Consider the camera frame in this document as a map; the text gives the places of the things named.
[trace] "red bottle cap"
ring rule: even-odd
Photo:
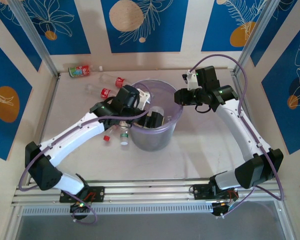
[[[104,135],[104,137],[103,137],[103,140],[105,140],[106,142],[109,142],[109,140],[110,140],[110,137],[109,137],[109,136],[107,136],[107,135]]]

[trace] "red bottle label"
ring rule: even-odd
[[[69,67],[69,74],[73,78],[88,76],[90,74],[90,69],[88,65]]]
[[[115,81],[115,86],[117,88],[122,88],[122,86],[124,85],[124,81],[125,81],[124,78],[118,77]]]
[[[103,99],[107,99],[110,91],[111,90],[107,89],[107,88],[102,89],[100,97],[103,98]]]

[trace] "crushed plastic bottle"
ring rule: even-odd
[[[123,77],[111,76],[103,72],[100,73],[99,81],[100,83],[110,84],[116,86],[117,88],[122,88],[125,85],[131,85],[131,83]]]
[[[88,83],[87,85],[85,85],[84,90],[87,94],[100,96],[102,99],[115,97],[118,93],[118,91],[111,90],[111,89],[108,89],[108,88],[104,88],[104,87],[101,87],[101,86],[96,86],[96,85],[93,85],[91,83]]]
[[[91,71],[93,71],[92,65],[75,66],[75,67],[68,68],[69,75],[72,78],[88,76],[90,75]]]

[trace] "black bracket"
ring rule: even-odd
[[[105,197],[105,187],[104,186],[90,186],[88,189],[87,196],[82,199],[85,203],[102,203]],[[76,203],[77,200],[66,194],[64,191],[60,193],[60,203],[71,204]]]
[[[195,184],[192,186],[192,192],[194,200],[238,200],[238,194],[235,192],[235,188],[228,188],[220,190],[213,184]]]

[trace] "metal grate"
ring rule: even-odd
[[[103,204],[92,206],[98,215],[119,214],[181,214],[212,212],[211,203],[170,203],[170,204]],[[69,215],[70,206],[26,206],[22,216]]]

